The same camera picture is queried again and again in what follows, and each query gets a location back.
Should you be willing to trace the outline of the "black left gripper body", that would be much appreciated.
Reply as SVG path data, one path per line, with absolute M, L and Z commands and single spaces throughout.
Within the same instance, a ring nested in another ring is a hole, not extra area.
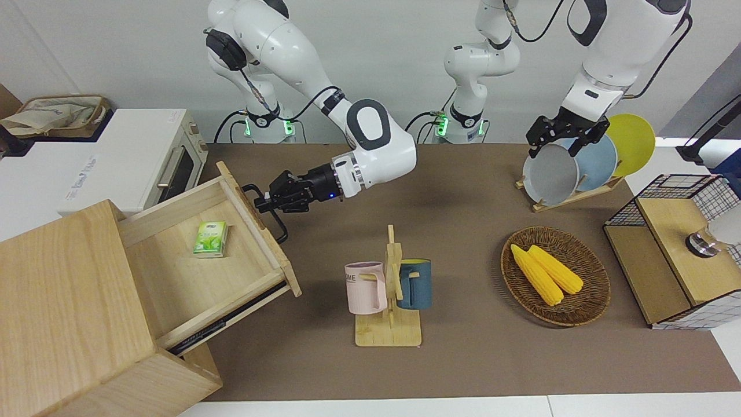
M 548 118 L 548 142 L 553 142 L 562 138 L 576 138 L 577 135 L 585 130 L 591 129 L 600 120 L 609 120 L 606 116 L 600 116 L 597 121 L 592 121 L 574 111 L 560 107 L 558 113 L 553 118 Z

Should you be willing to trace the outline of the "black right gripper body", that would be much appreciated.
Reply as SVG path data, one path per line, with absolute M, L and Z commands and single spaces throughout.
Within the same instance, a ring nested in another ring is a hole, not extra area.
M 307 174 L 291 178 L 291 203 L 288 211 L 309 211 L 309 204 L 339 197 L 339 186 L 330 163 L 310 169 Z

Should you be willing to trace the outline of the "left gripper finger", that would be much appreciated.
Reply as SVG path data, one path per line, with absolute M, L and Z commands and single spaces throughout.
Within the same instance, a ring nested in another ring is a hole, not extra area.
M 526 139 L 529 143 L 529 157 L 534 159 L 542 147 L 548 143 L 548 118 L 537 118 L 527 130 Z
M 570 156 L 576 158 L 577 154 L 585 146 L 599 143 L 601 138 L 606 134 L 609 126 L 609 120 L 600 120 L 595 126 L 591 127 L 591 129 L 579 133 L 574 142 L 570 145 Z

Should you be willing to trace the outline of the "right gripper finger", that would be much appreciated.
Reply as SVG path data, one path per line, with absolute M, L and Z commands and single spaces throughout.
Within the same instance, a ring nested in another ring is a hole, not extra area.
M 296 177 L 288 170 L 281 172 L 269 185 L 271 198 L 281 198 L 294 192 Z
M 266 213 L 268 211 L 282 211 L 284 213 L 302 212 L 302 200 L 273 200 L 258 197 L 254 199 L 254 205 L 259 213 Z

